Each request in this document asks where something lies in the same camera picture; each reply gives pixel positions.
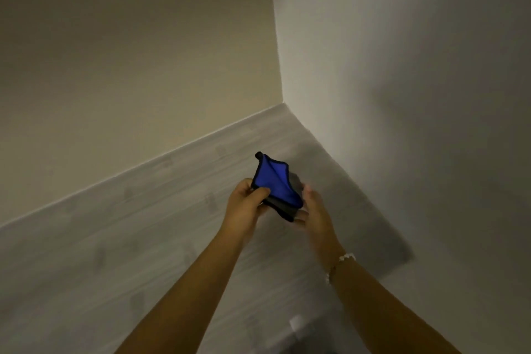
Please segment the person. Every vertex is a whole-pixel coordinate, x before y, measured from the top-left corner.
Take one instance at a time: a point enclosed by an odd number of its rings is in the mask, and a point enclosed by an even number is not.
[[[123,341],[117,354],[195,353],[257,219],[268,209],[266,188],[241,181],[231,193],[225,218],[212,242]],[[447,340],[387,291],[345,250],[322,197],[305,185],[307,211],[297,225],[342,301],[354,327],[373,354],[458,353]]]

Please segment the person's right arm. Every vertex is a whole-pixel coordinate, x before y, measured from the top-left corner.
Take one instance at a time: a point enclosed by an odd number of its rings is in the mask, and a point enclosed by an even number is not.
[[[323,270],[328,274],[335,266],[330,282],[369,351],[373,354],[459,353],[354,259],[339,263],[345,250],[335,235],[321,196],[306,186],[303,197],[308,215],[306,221],[298,223],[306,229]]]

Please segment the beige wall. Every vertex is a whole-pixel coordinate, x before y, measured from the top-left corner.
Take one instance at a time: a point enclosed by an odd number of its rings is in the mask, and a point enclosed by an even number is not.
[[[282,101],[272,0],[0,3],[0,222]]]
[[[274,1],[285,102],[414,251],[386,286],[463,352],[525,352],[529,0]]]

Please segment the blue cloth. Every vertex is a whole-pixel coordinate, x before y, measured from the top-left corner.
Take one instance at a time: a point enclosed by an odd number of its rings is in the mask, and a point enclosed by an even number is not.
[[[273,207],[286,220],[293,221],[294,213],[302,208],[304,202],[300,196],[301,191],[297,192],[289,181],[288,164],[273,160],[262,152],[257,152],[256,158],[259,163],[252,187],[254,189],[269,188],[271,194],[263,203]]]

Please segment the cleaning cloth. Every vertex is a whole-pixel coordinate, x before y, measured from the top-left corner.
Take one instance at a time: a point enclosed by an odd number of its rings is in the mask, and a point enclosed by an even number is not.
[[[297,211],[304,204],[301,180],[296,174],[289,172],[287,163],[273,160],[260,151],[255,157],[259,163],[251,183],[252,188],[269,188],[271,194],[263,203],[275,209],[285,220],[293,222]]]

